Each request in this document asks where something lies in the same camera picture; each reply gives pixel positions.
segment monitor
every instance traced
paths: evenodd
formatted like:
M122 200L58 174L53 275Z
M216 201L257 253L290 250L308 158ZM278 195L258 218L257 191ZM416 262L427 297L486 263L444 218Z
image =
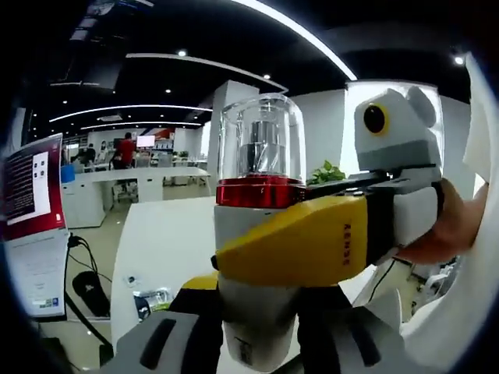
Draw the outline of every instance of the monitor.
M155 140L154 135L137 136L137 147L153 147Z

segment red band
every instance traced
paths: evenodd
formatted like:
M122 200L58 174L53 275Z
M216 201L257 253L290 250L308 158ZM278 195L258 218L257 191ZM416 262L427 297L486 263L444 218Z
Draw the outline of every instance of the red band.
M286 177L259 175L221 180L217 204L245 208L284 209L305 199L301 181Z

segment white cabinet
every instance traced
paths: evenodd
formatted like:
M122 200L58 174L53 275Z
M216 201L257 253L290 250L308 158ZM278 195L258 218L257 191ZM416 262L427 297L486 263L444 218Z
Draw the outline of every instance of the white cabinet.
M105 212L99 183L63 183L62 209L68 228L101 226Z

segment black ceiling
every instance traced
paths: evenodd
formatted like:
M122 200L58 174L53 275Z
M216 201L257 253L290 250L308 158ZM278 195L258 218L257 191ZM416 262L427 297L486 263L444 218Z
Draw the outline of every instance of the black ceiling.
M258 76L270 74L272 81L288 89L289 96L339 89L347 81L328 58L289 28L233 1L149 2L154 7L134 0L101 1L114 6L96 17L83 40L53 44L38 53L29 71L27 106L31 114L36 113L30 117L29 139L50 135L52 130L68 136L91 131L81 128L102 125L97 118L116 114L122 117L119 122L202 125L210 112L169 108L99 111L49 121L92 108L134 104L209 108L213 92L228 79L258 86L261 92L281 91L227 69L166 58L127 58L131 53L175 54L185 49L188 56ZM471 26L462 9L433 6L428 12L424 1L403 2L400 9L394 2L334 2L333 8L331 2L264 3L318 36L359 79L431 83L445 96L469 99L467 73L452 62L453 54L472 45L464 37Z

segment green plant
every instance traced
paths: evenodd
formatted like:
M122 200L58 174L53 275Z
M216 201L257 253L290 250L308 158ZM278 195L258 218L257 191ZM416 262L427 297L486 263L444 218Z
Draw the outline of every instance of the green plant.
M333 166L331 162L326 160L321 168L315 169L313 171L312 178L306 181L306 184L319 185L321 183L341 181L343 179L345 179L345 173L343 173L336 166Z

